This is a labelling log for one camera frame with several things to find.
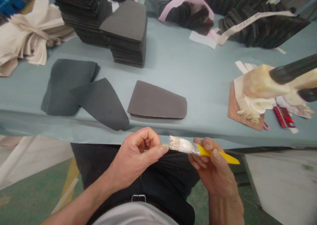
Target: forearm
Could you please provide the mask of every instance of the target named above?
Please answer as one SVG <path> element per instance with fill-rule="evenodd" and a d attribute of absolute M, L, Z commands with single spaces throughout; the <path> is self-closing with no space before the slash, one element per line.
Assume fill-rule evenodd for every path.
<path fill-rule="evenodd" d="M 109 184 L 109 180 L 107 180 L 106 173 L 104 173 L 79 197 L 50 216 L 42 225 L 84 225 L 100 205 L 114 192 Z"/>
<path fill-rule="evenodd" d="M 232 198 L 209 194 L 210 225 L 244 225 L 244 208 L 240 196 Z"/>

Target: belt buckle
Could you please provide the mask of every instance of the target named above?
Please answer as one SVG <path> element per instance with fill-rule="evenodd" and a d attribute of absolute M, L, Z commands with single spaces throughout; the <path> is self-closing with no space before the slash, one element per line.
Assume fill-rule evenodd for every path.
<path fill-rule="evenodd" d="M 131 202 L 141 201 L 146 203 L 146 197 L 145 195 L 133 195 L 131 198 Z"/>

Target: black pants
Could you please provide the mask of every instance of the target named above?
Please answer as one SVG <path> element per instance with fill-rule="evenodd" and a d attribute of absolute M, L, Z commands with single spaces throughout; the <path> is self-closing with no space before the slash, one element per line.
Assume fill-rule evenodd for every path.
<path fill-rule="evenodd" d="M 84 189 L 88 188 L 110 166 L 120 146 L 72 143 L 76 163 Z M 109 209 L 131 201 L 133 195 L 144 194 L 147 202 L 163 208 L 177 223 L 193 225 L 195 213 L 186 202 L 192 188 L 199 180 L 187 154 L 169 151 L 158 162 L 148 167 L 128 188 L 111 195 L 92 215 L 92 224 Z"/>

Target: gray foam piece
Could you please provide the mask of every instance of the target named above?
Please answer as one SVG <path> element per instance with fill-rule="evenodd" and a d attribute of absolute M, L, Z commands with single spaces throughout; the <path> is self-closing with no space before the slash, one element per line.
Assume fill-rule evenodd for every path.
<path fill-rule="evenodd" d="M 70 94 L 84 110 L 103 125 L 115 131 L 129 125 L 120 99 L 106 78 L 72 89 Z"/>
<path fill-rule="evenodd" d="M 106 18 L 99 27 L 108 34 L 120 38 L 141 41 L 146 27 L 146 8 L 135 1 L 125 1 L 111 16 Z"/>
<path fill-rule="evenodd" d="M 161 87 L 138 80 L 128 113 L 141 118 L 182 119 L 187 114 L 187 100 Z"/>
<path fill-rule="evenodd" d="M 94 80 L 99 69 L 97 63 L 92 61 L 58 59 L 52 66 L 41 110 L 52 116 L 75 115 L 79 104 L 69 90 Z"/>

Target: black handle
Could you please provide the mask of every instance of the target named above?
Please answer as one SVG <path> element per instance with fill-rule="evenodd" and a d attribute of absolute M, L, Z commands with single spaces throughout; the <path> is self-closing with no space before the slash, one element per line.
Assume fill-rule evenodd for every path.
<path fill-rule="evenodd" d="M 303 89 L 297 93 L 306 102 L 314 102 L 317 100 L 317 88 Z"/>
<path fill-rule="evenodd" d="M 272 69 L 270 76 L 276 83 L 284 85 L 315 68 L 317 68 L 317 54 Z"/>

